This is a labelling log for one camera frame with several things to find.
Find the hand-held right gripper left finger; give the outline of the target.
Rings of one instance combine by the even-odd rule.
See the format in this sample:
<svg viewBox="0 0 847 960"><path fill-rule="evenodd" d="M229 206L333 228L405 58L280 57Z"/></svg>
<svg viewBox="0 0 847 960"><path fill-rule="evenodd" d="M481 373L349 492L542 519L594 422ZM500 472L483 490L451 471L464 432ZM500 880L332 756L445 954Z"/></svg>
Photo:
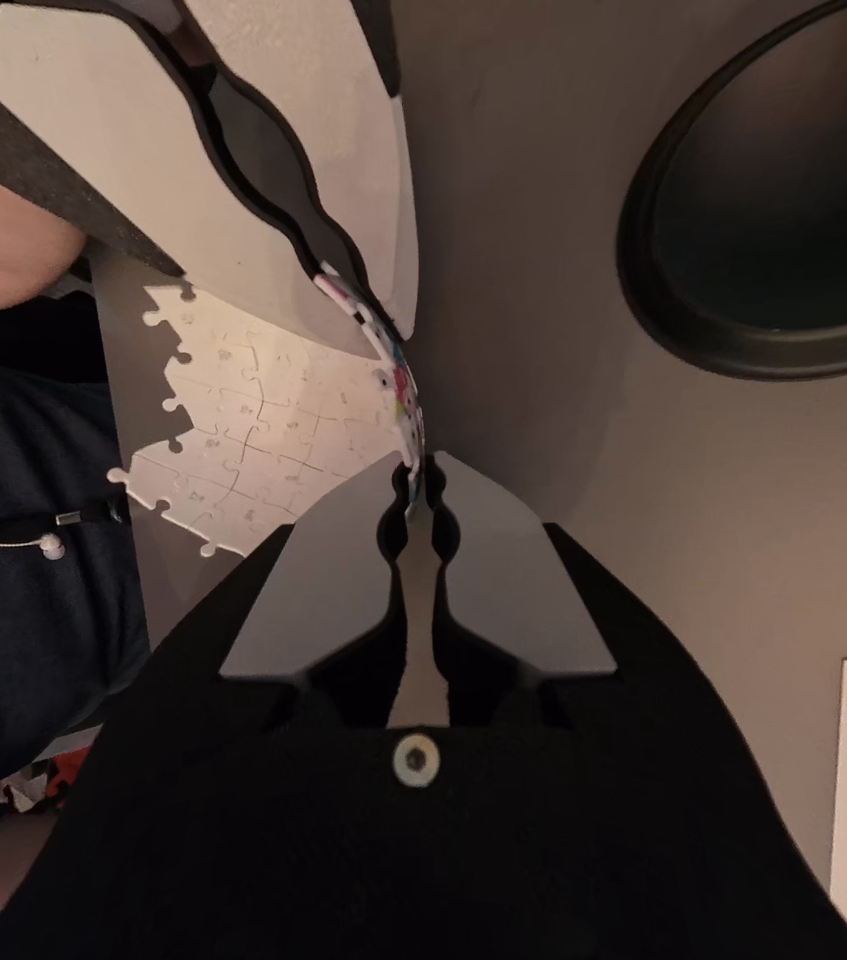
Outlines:
<svg viewBox="0 0 847 960"><path fill-rule="evenodd" d="M384 455L296 522L223 662L227 680L296 681L381 627L408 542L409 469Z"/></svg>

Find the black round ball stand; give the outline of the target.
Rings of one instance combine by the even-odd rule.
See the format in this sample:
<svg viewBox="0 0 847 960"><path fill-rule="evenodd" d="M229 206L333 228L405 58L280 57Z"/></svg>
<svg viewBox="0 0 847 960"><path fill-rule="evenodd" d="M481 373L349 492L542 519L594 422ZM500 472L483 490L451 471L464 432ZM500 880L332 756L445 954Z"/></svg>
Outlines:
<svg viewBox="0 0 847 960"><path fill-rule="evenodd" d="M637 167L616 235L634 318L728 378L847 375L847 1L708 77Z"/></svg>

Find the assembled white puzzle section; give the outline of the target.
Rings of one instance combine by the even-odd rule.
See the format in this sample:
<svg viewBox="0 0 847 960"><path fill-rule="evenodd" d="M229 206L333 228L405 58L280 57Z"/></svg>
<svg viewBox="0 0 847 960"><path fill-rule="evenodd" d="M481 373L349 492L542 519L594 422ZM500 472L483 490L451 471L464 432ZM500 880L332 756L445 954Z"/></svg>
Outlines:
<svg viewBox="0 0 847 960"><path fill-rule="evenodd" d="M211 294L185 298L180 284L151 283L142 322L167 324L184 362L164 376L165 412L192 427L132 453L108 481L202 540L202 557L242 557L319 499L397 454L409 504L421 487L425 430L413 375L382 316L324 263L315 286L345 315L345 331L370 347L357 356L285 330Z"/></svg>

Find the red object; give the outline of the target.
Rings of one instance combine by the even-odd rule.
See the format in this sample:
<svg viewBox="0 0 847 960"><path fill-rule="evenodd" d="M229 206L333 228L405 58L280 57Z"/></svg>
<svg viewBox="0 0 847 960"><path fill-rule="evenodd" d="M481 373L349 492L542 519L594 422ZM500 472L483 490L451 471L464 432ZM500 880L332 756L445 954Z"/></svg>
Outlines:
<svg viewBox="0 0 847 960"><path fill-rule="evenodd" d="M60 810L66 803L91 746L51 755L0 780L0 805L20 815Z"/></svg>

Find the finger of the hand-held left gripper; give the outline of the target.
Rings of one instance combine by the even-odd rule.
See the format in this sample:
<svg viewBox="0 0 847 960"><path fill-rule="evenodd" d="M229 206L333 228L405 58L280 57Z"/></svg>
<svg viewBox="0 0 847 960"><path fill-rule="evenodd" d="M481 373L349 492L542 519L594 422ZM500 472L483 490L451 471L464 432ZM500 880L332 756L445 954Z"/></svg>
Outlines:
<svg viewBox="0 0 847 960"><path fill-rule="evenodd" d="M183 2L225 73L259 94L302 150L311 195L408 340L419 293L414 183L391 3Z"/></svg>
<svg viewBox="0 0 847 960"><path fill-rule="evenodd" d="M184 2L0 2L0 104L210 294L371 357L315 286L327 264L398 332L311 195L303 151L225 72Z"/></svg>

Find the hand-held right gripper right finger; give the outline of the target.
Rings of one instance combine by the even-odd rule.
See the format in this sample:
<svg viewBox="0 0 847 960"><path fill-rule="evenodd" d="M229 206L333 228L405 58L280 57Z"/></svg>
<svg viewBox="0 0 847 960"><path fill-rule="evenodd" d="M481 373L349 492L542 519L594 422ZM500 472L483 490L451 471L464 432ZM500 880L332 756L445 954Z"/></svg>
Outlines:
<svg viewBox="0 0 847 960"><path fill-rule="evenodd" d="M544 522L504 486L445 451L427 464L435 662L450 683L611 676L617 663Z"/></svg>

